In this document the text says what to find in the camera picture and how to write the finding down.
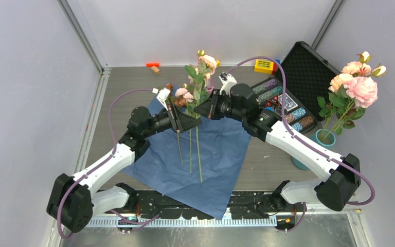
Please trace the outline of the pink rose stem with bud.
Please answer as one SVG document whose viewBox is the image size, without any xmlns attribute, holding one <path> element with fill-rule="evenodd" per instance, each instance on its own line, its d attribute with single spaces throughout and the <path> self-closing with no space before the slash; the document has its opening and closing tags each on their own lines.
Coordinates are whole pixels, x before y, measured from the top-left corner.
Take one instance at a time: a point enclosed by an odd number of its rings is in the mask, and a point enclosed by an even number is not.
<svg viewBox="0 0 395 247">
<path fill-rule="evenodd" d="M 191 116 L 196 119 L 201 119 L 201 117 L 194 113 L 193 109 L 208 99 L 213 88 L 211 76 L 216 72 L 219 65 L 220 62 L 217 59 L 206 54 L 204 50 L 199 50 L 197 52 L 197 65 L 185 66 L 190 80 L 187 89 L 194 96 L 194 101 L 191 103 Z"/>
</svg>

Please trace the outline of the brown rose stem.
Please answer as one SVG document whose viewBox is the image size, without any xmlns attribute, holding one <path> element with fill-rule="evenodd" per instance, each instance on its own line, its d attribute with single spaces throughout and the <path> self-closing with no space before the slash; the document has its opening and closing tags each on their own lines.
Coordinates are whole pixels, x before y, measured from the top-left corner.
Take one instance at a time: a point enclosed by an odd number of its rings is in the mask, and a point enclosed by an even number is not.
<svg viewBox="0 0 395 247">
<path fill-rule="evenodd" d="M 172 91 L 174 89 L 173 85 L 167 83 L 164 89 L 167 91 L 167 96 L 165 99 L 165 108 L 167 109 L 168 116 L 172 124 L 172 130 L 176 133 L 178 153 L 180 156 L 181 164 L 184 165 L 184 159 L 182 156 L 181 141 L 180 141 L 180 133 L 182 133 L 184 130 L 180 121 L 181 111 L 177 108 L 177 105 L 174 104 L 176 98 L 172 96 Z"/>
</svg>

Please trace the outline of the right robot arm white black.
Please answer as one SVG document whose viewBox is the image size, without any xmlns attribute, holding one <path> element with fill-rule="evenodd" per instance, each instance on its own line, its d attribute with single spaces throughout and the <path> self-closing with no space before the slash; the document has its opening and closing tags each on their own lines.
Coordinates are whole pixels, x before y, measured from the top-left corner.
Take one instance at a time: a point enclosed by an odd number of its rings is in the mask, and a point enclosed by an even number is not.
<svg viewBox="0 0 395 247">
<path fill-rule="evenodd" d="M 287 127 L 279 112 L 259 106 L 250 86 L 238 84 L 231 74 L 222 73 L 219 78 L 222 89 L 213 90 L 194 112 L 212 120 L 226 117 L 241 122 L 250 136 L 285 151 L 317 176 L 309 181 L 283 181 L 272 193 L 274 207 L 286 211 L 297 203 L 320 202 L 342 211 L 361 183 L 359 159 L 352 154 L 343 157 Z"/>
</svg>

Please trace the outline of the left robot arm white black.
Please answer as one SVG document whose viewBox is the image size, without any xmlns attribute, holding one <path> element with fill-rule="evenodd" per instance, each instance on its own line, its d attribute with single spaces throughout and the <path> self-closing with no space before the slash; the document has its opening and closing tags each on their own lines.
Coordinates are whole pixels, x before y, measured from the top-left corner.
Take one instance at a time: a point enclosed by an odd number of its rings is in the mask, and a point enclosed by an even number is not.
<svg viewBox="0 0 395 247">
<path fill-rule="evenodd" d="M 113 139 L 111 151 L 89 167 L 73 175 L 63 173 L 55 179 L 46 212 L 56 220 L 62 238 L 67 238 L 64 228 L 71 234 L 78 233 L 93 216 L 112 209 L 133 212 L 137 199 L 132 188 L 118 184 L 100 191 L 102 185 L 144 155 L 150 146 L 148 137 L 169 129 L 183 133 L 202 123 L 168 102 L 171 93 L 169 89 L 153 89 L 152 92 L 162 105 L 158 114 L 152 115 L 146 107 L 135 108 L 127 124 L 127 131 L 121 139 Z"/>
</svg>

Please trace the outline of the pale pink double rose stem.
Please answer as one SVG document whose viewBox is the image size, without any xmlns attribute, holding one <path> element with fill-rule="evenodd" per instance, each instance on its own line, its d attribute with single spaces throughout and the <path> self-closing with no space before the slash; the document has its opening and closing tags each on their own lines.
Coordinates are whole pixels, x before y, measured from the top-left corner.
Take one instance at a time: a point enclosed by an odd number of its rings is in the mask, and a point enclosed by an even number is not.
<svg viewBox="0 0 395 247">
<path fill-rule="evenodd" d="M 185 87 L 180 87 L 176 90 L 174 94 L 174 105 L 177 106 L 180 110 L 184 110 L 184 113 L 187 115 L 192 115 L 191 113 L 191 103 L 194 101 L 194 96 L 188 91 Z M 192 157 L 192 131 L 188 131 L 189 135 L 189 169 L 190 173 L 193 170 L 193 157 Z"/>
</svg>

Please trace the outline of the large pink peony stem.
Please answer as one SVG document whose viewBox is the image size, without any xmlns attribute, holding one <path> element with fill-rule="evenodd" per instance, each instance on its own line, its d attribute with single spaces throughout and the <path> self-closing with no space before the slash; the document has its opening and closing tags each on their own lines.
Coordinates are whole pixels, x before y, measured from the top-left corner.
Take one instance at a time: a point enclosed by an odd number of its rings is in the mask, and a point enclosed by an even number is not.
<svg viewBox="0 0 395 247">
<path fill-rule="evenodd" d="M 332 131 L 337 135 L 343 129 L 354 128 L 354 121 L 378 99 L 378 84 L 370 77 L 347 77 L 340 84 L 331 85 L 330 91 L 331 113 L 337 118 Z"/>
</svg>

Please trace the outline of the peach rose bud stem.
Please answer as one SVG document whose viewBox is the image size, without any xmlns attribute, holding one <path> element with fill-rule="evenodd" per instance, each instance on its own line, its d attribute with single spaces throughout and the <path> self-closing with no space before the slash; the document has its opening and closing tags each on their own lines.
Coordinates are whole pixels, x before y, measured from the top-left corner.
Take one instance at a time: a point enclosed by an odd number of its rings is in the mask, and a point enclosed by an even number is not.
<svg viewBox="0 0 395 247">
<path fill-rule="evenodd" d="M 378 84 L 375 78 L 386 74 L 386 66 L 379 64 L 371 67 L 368 63 L 372 56 L 365 51 L 358 54 L 358 60 L 346 64 L 341 73 L 331 79 L 326 102 L 317 97 L 321 110 L 319 115 L 325 118 L 325 126 L 318 134 L 323 142 L 329 135 L 340 135 L 343 129 L 355 127 L 355 120 L 364 116 L 366 109 L 378 99 Z"/>
</svg>

